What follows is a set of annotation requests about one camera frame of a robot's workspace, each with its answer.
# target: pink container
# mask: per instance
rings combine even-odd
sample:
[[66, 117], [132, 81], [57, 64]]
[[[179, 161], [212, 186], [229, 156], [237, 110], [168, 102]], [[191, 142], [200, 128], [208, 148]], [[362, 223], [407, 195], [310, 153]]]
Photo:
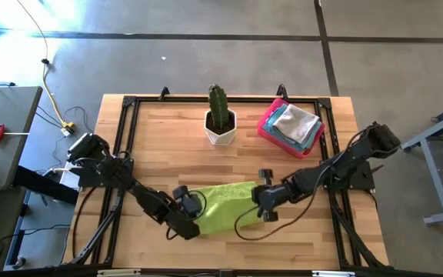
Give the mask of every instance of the pink container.
[[259, 123], [258, 123], [258, 134], [261, 137], [269, 140], [270, 142], [273, 142], [277, 146], [283, 148], [286, 152], [292, 154], [293, 156], [295, 156], [295, 157], [297, 157], [299, 159], [303, 159], [306, 156], [308, 156], [308, 154], [310, 154], [311, 150], [314, 148], [315, 143], [319, 140], [319, 138], [321, 137], [322, 133], [324, 132], [324, 128], [325, 128], [324, 123], [322, 122], [321, 128], [319, 128], [319, 130], [315, 134], [315, 138], [314, 138], [314, 141], [313, 141], [311, 147], [309, 149], [306, 149], [303, 153], [301, 153], [301, 152], [293, 149], [292, 147], [290, 147], [288, 144], [286, 144], [286, 142], [283, 142], [283, 141], [279, 140], [278, 138], [270, 135], [269, 133], [267, 133], [262, 128], [262, 126], [266, 123], [268, 118], [271, 116], [271, 113], [276, 111], [276, 109], [281, 107], [283, 104], [289, 105], [285, 100], [283, 100], [281, 98], [277, 98], [277, 99], [275, 99], [273, 101], [273, 103], [271, 103], [271, 105], [269, 106], [268, 110], [264, 113], [264, 115], [259, 120]]

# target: gray cloth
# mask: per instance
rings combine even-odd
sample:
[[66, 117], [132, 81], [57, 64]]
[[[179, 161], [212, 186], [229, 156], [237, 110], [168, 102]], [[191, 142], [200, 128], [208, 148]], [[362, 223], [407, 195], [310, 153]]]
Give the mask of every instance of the gray cloth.
[[290, 104], [273, 123], [273, 127], [287, 138], [301, 144], [310, 136], [318, 120], [317, 115]]

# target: white pot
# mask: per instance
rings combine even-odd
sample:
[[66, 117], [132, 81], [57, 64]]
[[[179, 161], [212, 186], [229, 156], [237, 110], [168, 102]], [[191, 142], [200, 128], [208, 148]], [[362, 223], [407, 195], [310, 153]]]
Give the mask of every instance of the white pot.
[[224, 134], [219, 135], [212, 130], [206, 128], [206, 118], [208, 117], [209, 112], [210, 111], [205, 112], [205, 131], [210, 142], [212, 142], [212, 144], [214, 145], [229, 145], [235, 137], [235, 131], [237, 131], [237, 113], [232, 111], [231, 109], [228, 109], [228, 112], [230, 112], [234, 116], [234, 128]]

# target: green towel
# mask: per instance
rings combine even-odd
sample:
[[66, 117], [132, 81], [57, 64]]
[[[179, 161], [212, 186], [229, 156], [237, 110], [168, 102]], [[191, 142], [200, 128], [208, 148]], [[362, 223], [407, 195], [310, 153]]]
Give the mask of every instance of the green towel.
[[[207, 202], [205, 212], [195, 221], [201, 234], [233, 229], [237, 217], [255, 206], [251, 200], [251, 190], [255, 186], [255, 182], [240, 182], [196, 189], [206, 196]], [[244, 215], [238, 226], [260, 222], [257, 212], [256, 209]]]

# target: concrete floor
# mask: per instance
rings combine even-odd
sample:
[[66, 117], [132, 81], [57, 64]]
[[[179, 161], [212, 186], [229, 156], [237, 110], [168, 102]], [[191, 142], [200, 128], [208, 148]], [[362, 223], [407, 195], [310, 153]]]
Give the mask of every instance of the concrete floor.
[[[319, 34], [312, 0], [22, 2], [49, 31]], [[442, 0], [321, 3], [329, 35], [443, 38]], [[8, 1], [0, 1], [0, 28], [35, 30], [18, 3]], [[163, 86], [172, 93], [206, 93], [209, 84], [217, 82], [233, 94], [270, 95], [280, 83], [291, 95], [331, 94], [320, 42], [69, 38], [48, 42], [54, 66], [49, 88], [62, 110], [84, 107], [90, 126], [95, 125], [105, 93], [159, 93]], [[332, 42], [330, 49], [339, 95], [352, 97], [359, 127], [376, 120], [406, 140], [443, 111], [442, 43]], [[18, 32], [0, 37], [0, 81], [40, 85], [44, 51], [40, 38]], [[45, 96], [40, 106], [51, 111]], [[69, 112], [67, 119], [84, 131], [80, 112]], [[51, 152], [59, 138], [58, 129], [36, 118], [21, 164], [35, 170], [54, 164]], [[70, 144], [72, 139], [58, 144], [63, 161]], [[400, 152], [380, 162], [386, 166], [376, 173], [375, 182], [390, 263], [398, 269], [443, 273], [443, 224], [427, 228], [422, 221], [440, 212], [441, 206], [421, 153]], [[39, 203], [34, 201], [36, 209], [49, 215], [58, 209]], [[66, 216], [71, 220], [71, 212], [67, 213], [59, 222], [49, 216], [36, 224], [62, 224]], [[61, 250], [58, 247], [49, 264], [59, 263]]]

